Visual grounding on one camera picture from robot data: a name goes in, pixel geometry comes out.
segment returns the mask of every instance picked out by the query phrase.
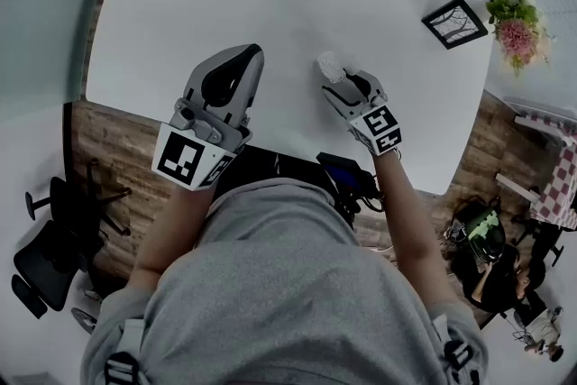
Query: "black chair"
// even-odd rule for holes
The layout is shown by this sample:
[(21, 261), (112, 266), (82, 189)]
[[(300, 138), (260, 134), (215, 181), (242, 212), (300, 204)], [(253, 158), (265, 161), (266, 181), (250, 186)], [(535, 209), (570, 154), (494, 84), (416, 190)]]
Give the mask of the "black chair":
[(533, 236), (535, 239), (535, 243), (533, 244), (533, 248), (531, 249), (531, 258), (537, 260), (544, 260), (545, 256), (552, 252), (555, 255), (555, 259), (553, 261), (553, 265), (555, 266), (563, 253), (565, 246), (562, 246), (561, 249), (557, 248), (557, 241), (561, 236), (563, 230), (565, 231), (573, 231), (562, 228), (558, 225), (552, 225), (546, 222), (539, 222), (533, 218), (529, 220), (524, 220), (519, 215), (516, 215), (511, 220), (513, 223), (517, 223), (520, 225), (525, 226), (525, 230), (521, 234), (518, 239), (513, 239), (513, 245), (519, 245), (527, 236)]
[(46, 312), (44, 303), (56, 311), (64, 308), (77, 271), (87, 271), (95, 254), (104, 246), (100, 237), (101, 219), (120, 235), (130, 235), (130, 230), (121, 229), (102, 207), (129, 196), (131, 190), (127, 188), (108, 199), (96, 199), (92, 177), (92, 168), (96, 165), (95, 160), (87, 165), (88, 196), (56, 177), (50, 182), (50, 197), (33, 203), (31, 195), (26, 193), (26, 206), (32, 219), (36, 209), (48, 204), (53, 219), (14, 256), (14, 265), (23, 280), (14, 275), (13, 291), (38, 318)]

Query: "white floor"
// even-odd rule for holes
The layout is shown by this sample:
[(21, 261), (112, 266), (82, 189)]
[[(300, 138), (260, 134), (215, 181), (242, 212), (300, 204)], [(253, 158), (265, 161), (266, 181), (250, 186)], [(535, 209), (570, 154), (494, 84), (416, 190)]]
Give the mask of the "white floor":
[[(564, 245), (563, 255), (551, 268), (554, 255), (549, 252), (545, 259), (547, 275), (539, 296), (549, 307), (564, 308), (560, 320), (562, 336), (560, 344), (565, 353), (559, 362), (535, 356), (523, 351), (524, 345), (513, 338), (513, 327), (501, 316), (483, 329), (489, 347), (489, 382), (491, 385), (560, 385), (575, 366), (577, 357), (577, 233), (563, 233), (557, 244)], [(508, 316), (515, 324), (512, 313)]]

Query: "seated person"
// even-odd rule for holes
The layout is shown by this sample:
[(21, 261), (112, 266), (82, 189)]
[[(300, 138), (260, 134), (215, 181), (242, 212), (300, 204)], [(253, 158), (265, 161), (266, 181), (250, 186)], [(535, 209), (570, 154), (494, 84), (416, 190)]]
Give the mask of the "seated person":
[(515, 313), (525, 327), (527, 336), (526, 352), (547, 353), (552, 362), (557, 362), (563, 355), (563, 348), (557, 344), (561, 331), (555, 325), (559, 309), (547, 309), (545, 302), (535, 293), (527, 294), (527, 304), (517, 303)]
[(451, 265), (463, 284), (465, 297), (489, 313), (502, 313), (513, 308), (526, 292), (538, 288), (545, 278), (545, 264), (533, 259), (522, 268), (519, 252), (512, 245), (505, 246), (499, 261), (483, 267), (481, 274), (469, 246), (457, 253)]

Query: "framed photo on wall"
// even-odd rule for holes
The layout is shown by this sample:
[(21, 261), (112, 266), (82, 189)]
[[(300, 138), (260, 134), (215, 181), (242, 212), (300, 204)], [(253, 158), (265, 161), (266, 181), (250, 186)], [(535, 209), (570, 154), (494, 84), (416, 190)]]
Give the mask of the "framed photo on wall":
[(452, 0), (421, 22), (448, 50), (488, 34), (487, 28), (464, 0)]

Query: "person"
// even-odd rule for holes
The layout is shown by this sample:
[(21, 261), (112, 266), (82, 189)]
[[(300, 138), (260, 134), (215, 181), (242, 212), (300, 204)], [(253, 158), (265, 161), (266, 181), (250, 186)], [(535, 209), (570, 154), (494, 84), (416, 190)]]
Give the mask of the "person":
[(489, 313), (503, 313), (513, 308), (545, 279), (543, 261), (532, 259), (527, 266), (522, 266), (518, 250), (508, 244), (496, 263), (483, 264), (479, 268), (472, 250), (463, 247), (451, 268), (463, 284), (464, 296)]
[(81, 383), (120, 373), (139, 319), (121, 362), (139, 383), (483, 383), (427, 213), (394, 151), (373, 161), (398, 270), (359, 245), (320, 165), (248, 147), (216, 189), (174, 190), (103, 302)]
[(563, 356), (563, 348), (557, 342), (561, 331), (555, 321), (560, 311), (547, 309), (545, 302), (535, 293), (527, 294), (527, 303), (518, 303), (515, 313), (518, 316), (527, 333), (526, 352), (544, 354), (547, 353), (549, 360), (557, 362)]

